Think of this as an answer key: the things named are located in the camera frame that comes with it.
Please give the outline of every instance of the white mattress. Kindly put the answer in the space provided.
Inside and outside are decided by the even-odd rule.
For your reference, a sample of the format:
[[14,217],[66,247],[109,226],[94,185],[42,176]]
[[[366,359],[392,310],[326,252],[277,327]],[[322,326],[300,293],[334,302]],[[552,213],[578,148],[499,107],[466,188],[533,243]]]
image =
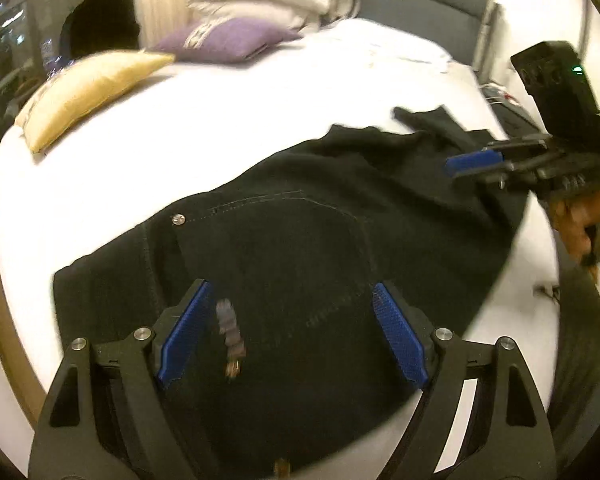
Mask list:
[[[445,105],[465,129],[503,136],[469,67],[452,62],[438,73],[433,65],[349,46],[317,34],[250,68],[167,67],[43,156],[30,154],[19,128],[8,131],[0,145],[0,272],[16,329],[45,388],[62,357],[53,274],[174,200],[220,186],[276,151],[323,136],[333,123],[409,133],[391,118],[396,105],[413,111]],[[506,268],[467,337],[493,343],[512,336],[545,405],[558,317],[532,287],[556,280],[552,231],[530,198]],[[470,400],[468,392],[458,428]],[[377,475],[410,410],[357,443],[363,453],[343,452],[352,469],[332,470],[337,457],[323,464],[328,477]],[[454,435],[442,463],[458,452],[462,432]]]

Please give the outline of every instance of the headboard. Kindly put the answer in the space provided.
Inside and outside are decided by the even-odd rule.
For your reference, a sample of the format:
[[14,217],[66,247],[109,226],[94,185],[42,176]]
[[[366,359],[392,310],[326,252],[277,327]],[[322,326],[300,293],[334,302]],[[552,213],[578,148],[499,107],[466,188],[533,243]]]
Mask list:
[[359,17],[435,41],[480,75],[497,14],[493,0],[362,0]]

